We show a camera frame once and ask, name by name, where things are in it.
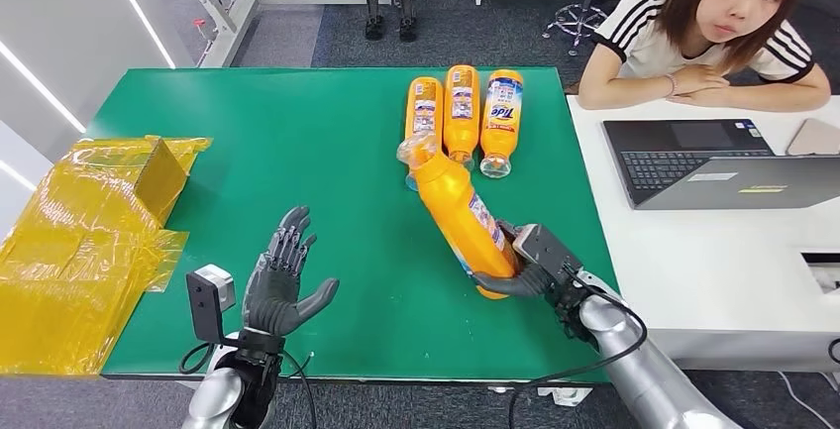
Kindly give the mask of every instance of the striped t-shirt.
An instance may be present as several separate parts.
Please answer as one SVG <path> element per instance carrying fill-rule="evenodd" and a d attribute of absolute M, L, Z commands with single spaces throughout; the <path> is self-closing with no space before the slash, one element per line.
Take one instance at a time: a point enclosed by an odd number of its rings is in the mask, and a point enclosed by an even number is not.
<path fill-rule="evenodd" d="M 697 57 L 685 57 L 656 24 L 665 0 L 621 0 L 595 30 L 596 43 L 621 58 L 619 77 L 657 77 L 689 64 L 716 66 L 725 57 L 724 45 L 713 45 Z M 796 82 L 813 68 L 811 49 L 787 21 L 756 53 L 749 66 L 769 82 Z"/>

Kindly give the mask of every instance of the tide bottle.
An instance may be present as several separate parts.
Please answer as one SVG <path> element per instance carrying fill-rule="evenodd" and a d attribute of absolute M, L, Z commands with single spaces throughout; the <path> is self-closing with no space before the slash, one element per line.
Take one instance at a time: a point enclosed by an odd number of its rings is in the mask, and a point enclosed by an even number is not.
<path fill-rule="evenodd" d="M 484 159 L 479 168 L 485 175 L 501 178 L 510 173 L 510 155 L 516 150 L 521 113 L 522 76 L 510 69 L 495 71 L 487 86 L 481 123 Z"/>
<path fill-rule="evenodd" d="M 444 87 L 434 77 L 417 77 L 408 86 L 408 101 L 405 104 L 405 139 L 414 134 L 429 132 L 438 138 L 441 148 L 444 129 Z M 417 191 L 414 176 L 409 169 L 405 185 Z"/>
<path fill-rule="evenodd" d="M 467 274 L 512 277 L 516 255 L 470 184 L 470 172 L 438 150 L 434 135 L 420 133 L 400 144 L 396 155 L 414 173 L 420 199 Z M 488 298 L 506 297 L 477 288 Z"/>
<path fill-rule="evenodd" d="M 455 65 L 447 72 L 444 105 L 444 145 L 449 158 L 472 170 L 473 150 L 478 145 L 480 108 L 478 71 L 471 65 Z"/>

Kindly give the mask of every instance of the white desk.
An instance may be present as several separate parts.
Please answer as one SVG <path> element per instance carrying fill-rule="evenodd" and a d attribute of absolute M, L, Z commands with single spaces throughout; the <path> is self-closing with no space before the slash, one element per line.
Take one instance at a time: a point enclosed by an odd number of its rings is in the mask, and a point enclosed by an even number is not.
<path fill-rule="evenodd" d="M 664 100 L 587 111 L 569 96 L 622 295 L 683 368 L 836 371 L 840 295 L 824 295 L 800 255 L 840 252 L 840 199 L 800 210 L 634 211 L 601 122 L 750 118 L 783 155 L 808 117 L 840 126 L 840 96 L 808 113 L 709 109 Z"/>

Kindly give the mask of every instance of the bottle label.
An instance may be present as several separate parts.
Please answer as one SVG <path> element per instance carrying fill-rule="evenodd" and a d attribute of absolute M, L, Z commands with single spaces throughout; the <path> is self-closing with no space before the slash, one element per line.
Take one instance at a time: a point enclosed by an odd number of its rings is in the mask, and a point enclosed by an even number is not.
<path fill-rule="evenodd" d="M 435 132 L 435 107 L 434 100 L 414 101 L 414 133 Z"/>
<path fill-rule="evenodd" d="M 473 89 L 470 87 L 452 88 L 452 118 L 471 119 L 473 117 Z"/>
<path fill-rule="evenodd" d="M 492 104 L 487 128 L 516 132 L 514 127 L 522 107 L 522 83 L 510 77 L 493 79 L 487 101 Z"/>
<path fill-rule="evenodd" d="M 481 226 L 487 230 L 487 233 L 490 235 L 490 239 L 493 240 L 493 244 L 496 245 L 496 248 L 499 251 L 504 249 L 504 235 L 502 235 L 501 229 L 499 229 L 496 224 L 496 220 L 493 219 L 493 216 L 487 210 L 484 202 L 481 201 L 481 198 L 476 192 L 472 193 L 472 198 L 470 199 L 470 211 L 472 211 L 475 219 L 481 223 Z"/>

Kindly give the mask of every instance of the humanoid robot hand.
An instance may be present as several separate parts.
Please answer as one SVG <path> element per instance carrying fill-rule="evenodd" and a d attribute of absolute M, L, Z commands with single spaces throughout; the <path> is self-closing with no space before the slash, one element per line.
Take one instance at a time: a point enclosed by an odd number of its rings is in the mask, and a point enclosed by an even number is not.
<path fill-rule="evenodd" d="M 316 239 L 315 234 L 303 239 L 309 224 L 306 206 L 290 209 L 280 220 L 245 289 L 242 317 L 246 327 L 282 337 L 333 300 L 339 286 L 335 278 L 327 278 L 315 292 L 299 299 L 300 274 Z"/>

